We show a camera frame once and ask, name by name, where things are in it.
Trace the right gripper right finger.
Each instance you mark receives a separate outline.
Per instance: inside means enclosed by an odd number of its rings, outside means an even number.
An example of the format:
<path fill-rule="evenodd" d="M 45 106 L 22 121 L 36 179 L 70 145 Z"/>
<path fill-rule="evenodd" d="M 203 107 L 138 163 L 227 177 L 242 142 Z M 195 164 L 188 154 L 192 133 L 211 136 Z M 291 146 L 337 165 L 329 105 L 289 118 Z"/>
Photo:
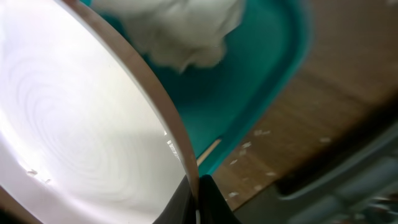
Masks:
<path fill-rule="evenodd" d="M 212 176 L 200 177 L 199 187 L 200 223 L 241 224 L 229 208 Z"/>

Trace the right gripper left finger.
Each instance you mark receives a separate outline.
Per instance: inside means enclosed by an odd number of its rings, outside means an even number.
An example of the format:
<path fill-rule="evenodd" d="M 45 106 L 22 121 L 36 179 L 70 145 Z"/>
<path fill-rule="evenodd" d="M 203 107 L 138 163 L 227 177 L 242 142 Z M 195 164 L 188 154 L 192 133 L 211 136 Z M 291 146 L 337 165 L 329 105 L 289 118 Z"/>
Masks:
<path fill-rule="evenodd" d="M 196 210 L 190 184 L 185 176 L 153 224 L 196 224 Z"/>

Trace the pink round plate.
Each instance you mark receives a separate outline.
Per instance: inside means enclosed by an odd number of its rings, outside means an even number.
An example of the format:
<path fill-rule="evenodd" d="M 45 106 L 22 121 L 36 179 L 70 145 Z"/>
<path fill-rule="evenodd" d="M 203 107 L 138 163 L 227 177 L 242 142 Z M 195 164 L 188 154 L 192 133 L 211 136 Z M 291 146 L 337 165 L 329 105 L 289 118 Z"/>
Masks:
<path fill-rule="evenodd" d="M 199 175 L 153 71 L 80 2 L 1 2 L 1 187 L 41 223 L 153 223 Z"/>

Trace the white napkin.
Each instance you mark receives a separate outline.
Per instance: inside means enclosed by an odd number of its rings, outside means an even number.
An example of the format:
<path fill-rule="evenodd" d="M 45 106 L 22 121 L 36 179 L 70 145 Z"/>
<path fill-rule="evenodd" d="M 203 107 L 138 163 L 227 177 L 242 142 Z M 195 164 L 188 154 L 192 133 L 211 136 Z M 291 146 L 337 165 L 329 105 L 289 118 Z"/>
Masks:
<path fill-rule="evenodd" d="M 92 0 L 98 13 L 119 19 L 134 48 L 156 65 L 182 73 L 224 58 L 225 37 L 241 23 L 243 0 Z"/>

